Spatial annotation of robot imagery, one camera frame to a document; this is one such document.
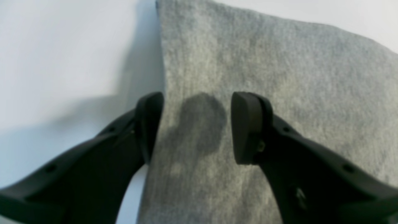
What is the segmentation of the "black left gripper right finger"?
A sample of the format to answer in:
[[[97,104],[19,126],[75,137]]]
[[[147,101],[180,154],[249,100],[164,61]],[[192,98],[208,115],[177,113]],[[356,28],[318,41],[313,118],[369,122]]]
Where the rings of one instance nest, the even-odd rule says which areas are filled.
[[[397,188],[300,135],[250,92],[231,97],[234,158],[258,166],[284,224],[396,224]]]

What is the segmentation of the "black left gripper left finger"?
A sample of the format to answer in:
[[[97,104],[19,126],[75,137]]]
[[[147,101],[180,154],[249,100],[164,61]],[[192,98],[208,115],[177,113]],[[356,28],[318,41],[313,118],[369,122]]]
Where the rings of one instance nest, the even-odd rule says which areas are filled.
[[[143,96],[135,109],[95,137],[1,189],[1,216],[23,224],[115,224],[134,174],[149,164],[164,96]]]

